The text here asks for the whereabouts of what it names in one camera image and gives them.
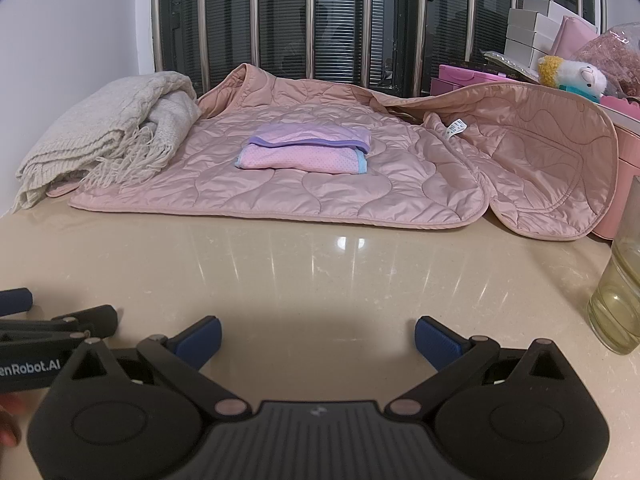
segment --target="glossy table surface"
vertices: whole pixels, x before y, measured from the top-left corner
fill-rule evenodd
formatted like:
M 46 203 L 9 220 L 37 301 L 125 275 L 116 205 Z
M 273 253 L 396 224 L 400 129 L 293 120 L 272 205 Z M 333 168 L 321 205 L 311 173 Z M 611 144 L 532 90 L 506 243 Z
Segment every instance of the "glossy table surface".
M 121 315 L 112 346 L 215 314 L 223 346 L 202 371 L 256 407 L 387 403 L 434 373 L 412 343 L 427 314 L 512 348 L 551 338 L 610 426 L 596 478 L 638 480 L 640 357 L 607 351 L 585 319 L 610 253 L 596 238 L 530 240 L 490 214 L 466 228 L 409 231 L 91 213 L 62 198 L 0 219 L 0 248 L 0 289 L 31 289 L 29 318 L 110 303 Z M 30 412 L 42 393 L 24 394 Z M 4 450 L 0 479 L 39 478 L 24 443 Z

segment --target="purple trim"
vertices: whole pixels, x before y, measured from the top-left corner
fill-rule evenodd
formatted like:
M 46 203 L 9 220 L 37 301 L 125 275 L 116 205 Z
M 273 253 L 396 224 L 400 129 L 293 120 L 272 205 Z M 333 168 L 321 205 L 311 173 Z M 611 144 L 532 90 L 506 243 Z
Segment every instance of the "purple trim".
M 269 142 L 261 137 L 249 137 L 249 144 L 256 144 L 257 146 L 263 146 L 265 148 L 279 148 L 281 146 L 332 146 L 334 148 L 353 148 L 354 150 L 360 150 L 363 153 L 369 153 L 369 145 L 361 140 L 325 140 L 325 139 L 300 139 L 289 140 L 287 142 Z

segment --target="plush toy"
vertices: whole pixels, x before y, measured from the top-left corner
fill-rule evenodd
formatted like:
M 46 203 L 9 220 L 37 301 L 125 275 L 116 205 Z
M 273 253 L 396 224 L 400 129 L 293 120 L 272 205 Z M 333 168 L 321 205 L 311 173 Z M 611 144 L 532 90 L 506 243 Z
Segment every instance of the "plush toy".
M 540 84 L 567 90 L 594 102 L 600 102 L 607 87 L 605 75 L 591 64 L 545 56 L 538 63 Z

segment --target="white knitted blanket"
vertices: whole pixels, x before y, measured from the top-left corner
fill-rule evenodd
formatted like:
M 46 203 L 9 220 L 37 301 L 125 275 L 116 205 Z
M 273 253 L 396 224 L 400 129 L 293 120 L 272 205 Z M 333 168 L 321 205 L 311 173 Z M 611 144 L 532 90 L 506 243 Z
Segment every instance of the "white knitted blanket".
M 118 79 L 72 106 L 22 161 L 14 211 L 42 199 L 51 182 L 142 182 L 162 170 L 200 116 L 191 80 L 177 72 Z

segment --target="care label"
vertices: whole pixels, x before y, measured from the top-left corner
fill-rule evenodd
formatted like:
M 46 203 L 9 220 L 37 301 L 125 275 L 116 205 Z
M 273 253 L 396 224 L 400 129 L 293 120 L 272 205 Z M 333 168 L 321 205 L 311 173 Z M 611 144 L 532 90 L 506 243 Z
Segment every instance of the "care label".
M 453 121 L 449 125 L 449 127 L 446 129 L 446 131 L 444 132 L 444 138 L 449 140 L 455 134 L 458 134 L 460 132 L 464 132 L 465 130 L 466 130 L 466 124 L 463 123 L 463 121 L 461 121 L 460 119 L 457 119 L 457 120 Z

